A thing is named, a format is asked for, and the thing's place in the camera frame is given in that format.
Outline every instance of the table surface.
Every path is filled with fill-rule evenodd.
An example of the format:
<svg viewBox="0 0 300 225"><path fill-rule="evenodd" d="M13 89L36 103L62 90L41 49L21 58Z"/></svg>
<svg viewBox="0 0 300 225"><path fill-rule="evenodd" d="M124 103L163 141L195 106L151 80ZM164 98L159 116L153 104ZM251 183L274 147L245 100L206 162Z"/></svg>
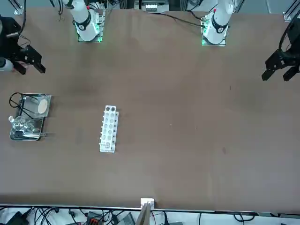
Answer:
<svg viewBox="0 0 300 225"><path fill-rule="evenodd" d="M234 14L226 47L136 10L109 12L102 43L78 43L58 18L27 12L46 74L0 76L1 203L300 213L300 77L261 80L282 15ZM46 138L9 139L15 91L53 95ZM99 152L105 105L120 112L115 154Z"/></svg>

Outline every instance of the cable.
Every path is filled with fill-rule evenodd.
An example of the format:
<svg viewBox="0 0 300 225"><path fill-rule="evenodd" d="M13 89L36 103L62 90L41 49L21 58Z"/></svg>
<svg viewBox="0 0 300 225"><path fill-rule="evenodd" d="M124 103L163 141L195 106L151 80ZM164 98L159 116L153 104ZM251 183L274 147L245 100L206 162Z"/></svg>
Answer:
<svg viewBox="0 0 300 225"><path fill-rule="evenodd" d="M87 212L83 212L81 209L79 209L80 210L80 212L85 216L85 217L88 217L88 213Z"/></svg>
<svg viewBox="0 0 300 225"><path fill-rule="evenodd" d="M167 217L167 213L164 211L164 215L165 215L165 222L164 225L170 225L169 221L168 221L168 217Z"/></svg>
<svg viewBox="0 0 300 225"><path fill-rule="evenodd" d="M41 221L41 225L43 225L43 223L44 223L44 220L46 219L46 223L48 224L48 225L51 225L51 223L49 222L49 220L47 219L47 215L48 215L48 213L51 211L51 209L50 210L48 210L48 212L47 213L45 213L45 211L43 210L43 209L38 209L41 213L42 213L42 215L44 216L43 217L43 219L42 219L42 221Z"/></svg>
<svg viewBox="0 0 300 225"><path fill-rule="evenodd" d="M36 210L36 212L35 212L35 214L34 214L34 225L37 224L37 221L38 221L38 220L41 218L41 216L43 215L43 214L39 215L39 217L38 217L37 220L36 220L37 212L38 212L39 209L40 209L40 208L37 208L37 210Z"/></svg>
<svg viewBox="0 0 300 225"><path fill-rule="evenodd" d="M255 218L255 216L252 216L252 218L250 218L250 219L244 219L244 217L242 216L242 214L239 214L239 216L240 216L241 219L237 219L236 215L235 214L233 215L233 217L235 218L235 220L239 221L240 223L243 223L243 225L245 224L245 222L252 221Z"/></svg>
<svg viewBox="0 0 300 225"><path fill-rule="evenodd" d="M20 34L20 37L23 38L23 39L25 39L25 40L27 40L27 42L25 42L24 44L21 44L20 46L23 46L23 45L25 45L25 44L27 44L27 43L29 43L28 45L30 45L31 41L30 41L28 38L26 38L26 37L23 36L22 34Z"/></svg>
<svg viewBox="0 0 300 225"><path fill-rule="evenodd" d="M293 17L293 19L291 20L291 22L289 23L289 25L287 25L285 31L283 32L283 35L281 36L281 39L279 41L279 46L278 46L278 50L279 50L279 53L281 53L283 56L287 57L287 58L292 58L292 59L298 59L300 58L300 54L290 54L288 52L283 52L282 51L282 43L285 39L285 36L288 32L288 30L291 28L291 26L293 26L294 24L294 21L297 19L297 17L300 15L300 10L295 14L295 16Z"/></svg>
<svg viewBox="0 0 300 225"><path fill-rule="evenodd" d="M74 223L77 224L77 222L76 222L75 219L74 219L75 213L74 213L73 211L71 211L71 209L69 209L69 215L72 217Z"/></svg>
<svg viewBox="0 0 300 225"><path fill-rule="evenodd" d="M217 5L218 5L218 4L216 4L213 8L211 8L211 9L209 10L209 12L211 12Z"/></svg>
<svg viewBox="0 0 300 225"><path fill-rule="evenodd" d="M26 12L27 12L26 0L23 0L23 3L24 3L24 16L23 16L23 24L22 24L22 27L21 27L21 29L19 31L19 35L23 32L25 24L26 24Z"/></svg>
<svg viewBox="0 0 300 225"><path fill-rule="evenodd" d="M237 221L243 223L243 225L245 225L245 221L244 221L244 218L243 218L242 214L240 214L240 217L242 218L242 220L237 219L235 215L233 215L233 217L235 218L235 220L237 220Z"/></svg>
<svg viewBox="0 0 300 225"><path fill-rule="evenodd" d="M194 10L196 7L200 6L200 5L202 4L203 1L204 1L204 0L200 0L200 2L199 2L198 4L196 4L192 9L187 10L187 11L192 11L192 10Z"/></svg>
<svg viewBox="0 0 300 225"><path fill-rule="evenodd" d="M55 4L53 3L53 0L49 0L53 8L55 7Z"/></svg>
<svg viewBox="0 0 300 225"><path fill-rule="evenodd" d="M157 225L156 224L156 220L155 220L155 216L154 216L154 214L153 214L153 212L151 211L151 214L152 214L152 216L153 216L153 219L154 219L154 223L155 223L155 225Z"/></svg>
<svg viewBox="0 0 300 225"><path fill-rule="evenodd" d="M188 24L190 24L190 25L194 25L194 26L197 26L197 27L203 27L203 28L205 28L204 25L200 25L200 24L197 24L197 23L193 23L193 22L190 22L190 21L186 21L186 20L177 18L177 17L172 16L172 15L168 15L168 14L164 14L164 13L156 13L156 14L158 14L158 15L166 15L166 16L168 16L168 17L170 17L170 18L175 19L175 20L179 20L179 21L182 21L182 22L184 22L184 23L188 23Z"/></svg>
<svg viewBox="0 0 300 225"><path fill-rule="evenodd" d="M202 213L200 212L200 214L199 214L199 225L200 225L201 215L202 215Z"/></svg>

